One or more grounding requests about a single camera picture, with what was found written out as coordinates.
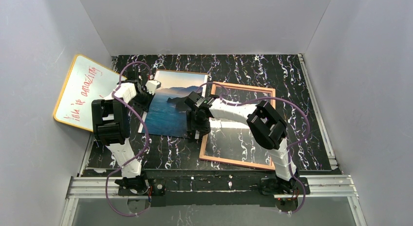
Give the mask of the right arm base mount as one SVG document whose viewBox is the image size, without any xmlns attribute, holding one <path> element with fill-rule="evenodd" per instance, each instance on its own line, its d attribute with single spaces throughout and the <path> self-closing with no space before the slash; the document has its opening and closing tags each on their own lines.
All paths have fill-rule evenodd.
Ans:
<svg viewBox="0 0 413 226">
<path fill-rule="evenodd" d="M 279 177 L 261 178 L 258 184 L 259 191 L 262 195 L 281 195 L 281 197 L 275 197 L 276 206 L 295 209 L 299 206 L 298 197 L 311 193 L 307 178 L 299 177 L 298 179 L 300 182 L 294 178 L 290 181 Z"/>
</svg>

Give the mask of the yellow-framed whiteboard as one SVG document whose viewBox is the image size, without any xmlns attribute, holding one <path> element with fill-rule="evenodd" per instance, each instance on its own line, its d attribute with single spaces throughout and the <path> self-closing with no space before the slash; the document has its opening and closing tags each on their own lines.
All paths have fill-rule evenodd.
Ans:
<svg viewBox="0 0 413 226">
<path fill-rule="evenodd" d="M 109 95 L 118 82 L 118 73 L 84 55 L 76 55 L 54 108 L 54 120 L 91 132 L 92 101 Z"/>
</svg>

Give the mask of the aluminium rail front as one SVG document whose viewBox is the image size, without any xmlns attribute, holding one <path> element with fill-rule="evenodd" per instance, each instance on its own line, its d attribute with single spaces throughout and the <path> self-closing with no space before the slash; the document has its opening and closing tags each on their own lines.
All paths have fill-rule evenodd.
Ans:
<svg viewBox="0 0 413 226">
<path fill-rule="evenodd" d="M 266 171 L 153 171 L 145 187 L 121 187 L 118 177 L 75 177 L 66 196 L 61 225 L 70 226 L 78 201 L 86 199 L 145 200 L 153 207 L 180 205 L 268 205 L 288 198 L 275 190 L 275 177 Z M 350 175 L 305 174 L 296 184 L 299 197 L 345 197 L 356 225 L 366 225 L 358 192 Z"/>
</svg>

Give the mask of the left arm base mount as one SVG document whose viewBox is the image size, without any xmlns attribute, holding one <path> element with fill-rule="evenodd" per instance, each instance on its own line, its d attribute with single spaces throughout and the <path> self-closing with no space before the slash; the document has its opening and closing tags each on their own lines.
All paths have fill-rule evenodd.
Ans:
<svg viewBox="0 0 413 226">
<path fill-rule="evenodd" d="M 164 179 L 148 179 L 144 176 L 122 178 L 114 181 L 120 196 L 163 196 L 166 192 Z"/>
</svg>

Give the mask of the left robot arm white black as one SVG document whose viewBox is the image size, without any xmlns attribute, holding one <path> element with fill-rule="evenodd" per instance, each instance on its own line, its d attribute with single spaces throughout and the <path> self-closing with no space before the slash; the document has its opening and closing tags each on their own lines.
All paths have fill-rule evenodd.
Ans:
<svg viewBox="0 0 413 226">
<path fill-rule="evenodd" d="M 131 129 L 128 114 L 134 112 L 129 103 L 134 102 L 139 109 L 148 112 L 160 87 L 161 82 L 153 78 L 142 85 L 142 78 L 138 76 L 119 81 L 109 95 L 91 103 L 94 137 L 112 152 L 124 179 L 135 179 L 142 173 L 141 162 L 129 141 Z"/>
</svg>

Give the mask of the seascape photo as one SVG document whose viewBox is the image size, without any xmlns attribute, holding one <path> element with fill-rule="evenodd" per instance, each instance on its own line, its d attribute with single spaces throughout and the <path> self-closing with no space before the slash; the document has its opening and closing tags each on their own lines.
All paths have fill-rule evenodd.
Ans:
<svg viewBox="0 0 413 226">
<path fill-rule="evenodd" d="M 184 138 L 187 136 L 185 98 L 194 91 L 205 95 L 199 86 L 208 81 L 208 74 L 157 70 L 155 80 L 161 87 L 155 91 L 149 111 L 143 119 L 150 135 Z"/>
</svg>

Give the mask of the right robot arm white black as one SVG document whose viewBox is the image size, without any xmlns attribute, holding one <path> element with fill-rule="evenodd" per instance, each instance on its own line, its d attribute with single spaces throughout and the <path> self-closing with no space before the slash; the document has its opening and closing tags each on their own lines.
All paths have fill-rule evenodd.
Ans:
<svg viewBox="0 0 413 226">
<path fill-rule="evenodd" d="M 270 102 L 263 98 L 257 104 L 226 101 L 211 94 L 203 97 L 191 92 L 184 99 L 187 110 L 187 133 L 189 138 L 198 139 L 211 131 L 210 119 L 227 119 L 247 125 L 254 140 L 274 157 L 276 176 L 291 181 L 296 165 L 287 154 L 287 124 Z"/>
</svg>

